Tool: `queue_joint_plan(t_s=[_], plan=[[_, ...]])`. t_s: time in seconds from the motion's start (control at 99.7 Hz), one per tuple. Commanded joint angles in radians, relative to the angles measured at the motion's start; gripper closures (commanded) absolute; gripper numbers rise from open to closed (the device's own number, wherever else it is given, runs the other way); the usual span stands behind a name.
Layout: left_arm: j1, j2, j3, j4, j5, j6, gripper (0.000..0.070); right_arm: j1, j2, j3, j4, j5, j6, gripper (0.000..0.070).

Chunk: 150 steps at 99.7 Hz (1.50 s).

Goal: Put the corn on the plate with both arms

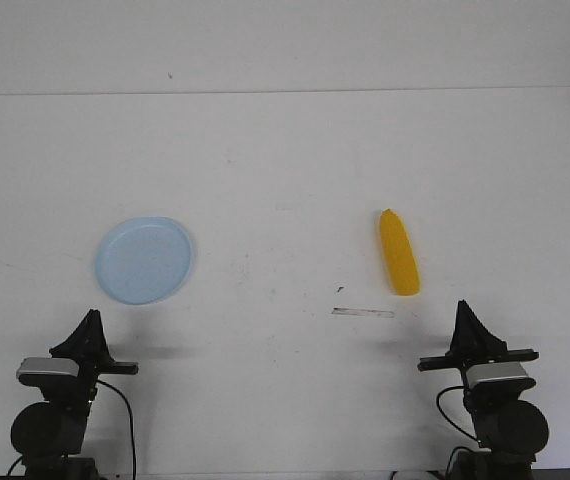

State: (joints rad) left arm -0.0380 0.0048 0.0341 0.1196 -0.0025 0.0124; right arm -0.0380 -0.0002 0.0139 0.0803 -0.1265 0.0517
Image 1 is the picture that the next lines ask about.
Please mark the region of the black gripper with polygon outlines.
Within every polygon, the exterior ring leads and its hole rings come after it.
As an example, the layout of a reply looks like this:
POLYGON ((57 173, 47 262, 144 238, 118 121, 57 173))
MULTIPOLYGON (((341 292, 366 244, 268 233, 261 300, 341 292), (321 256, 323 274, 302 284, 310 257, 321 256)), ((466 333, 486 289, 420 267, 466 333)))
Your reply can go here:
POLYGON ((97 383, 101 375, 134 376, 139 373, 137 362, 116 361, 111 356, 99 310, 90 309, 70 336, 49 353, 56 359, 73 360, 79 366, 79 375, 92 383, 97 383))
POLYGON ((474 365, 494 362, 525 362, 539 359, 533 349, 508 350, 507 343, 492 334, 478 319, 465 300, 459 300, 456 308, 455 326, 450 342, 450 353, 442 356, 422 357, 417 365, 420 372, 456 369, 465 382, 465 372, 474 365), (466 345, 471 355, 465 358, 466 345))

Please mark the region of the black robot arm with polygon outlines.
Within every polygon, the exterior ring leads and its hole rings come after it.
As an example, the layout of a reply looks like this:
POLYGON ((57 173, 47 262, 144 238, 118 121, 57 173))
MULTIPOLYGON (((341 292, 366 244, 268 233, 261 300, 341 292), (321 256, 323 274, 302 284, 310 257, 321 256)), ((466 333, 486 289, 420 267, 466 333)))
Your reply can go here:
POLYGON ((129 427, 131 477, 137 477, 134 415, 131 403, 103 375, 134 376, 136 362, 118 362, 109 351, 101 313, 87 312, 70 336, 49 349, 47 357, 26 357, 16 378, 40 391, 43 400, 25 407, 14 419, 10 442, 24 467, 25 479, 100 479, 96 460, 81 450, 91 407, 103 386, 124 402, 129 427))
POLYGON ((444 420, 477 448, 456 446, 439 479, 532 479, 532 464, 549 440, 549 425, 542 411, 522 400, 521 394, 536 386, 524 369, 539 353, 531 348, 511 349, 492 334, 469 304, 460 300, 448 351, 442 356, 423 357, 421 372, 456 369, 459 385, 436 394, 435 404, 444 420), (462 404, 474 431, 464 430, 442 406, 442 397, 462 393, 462 404))

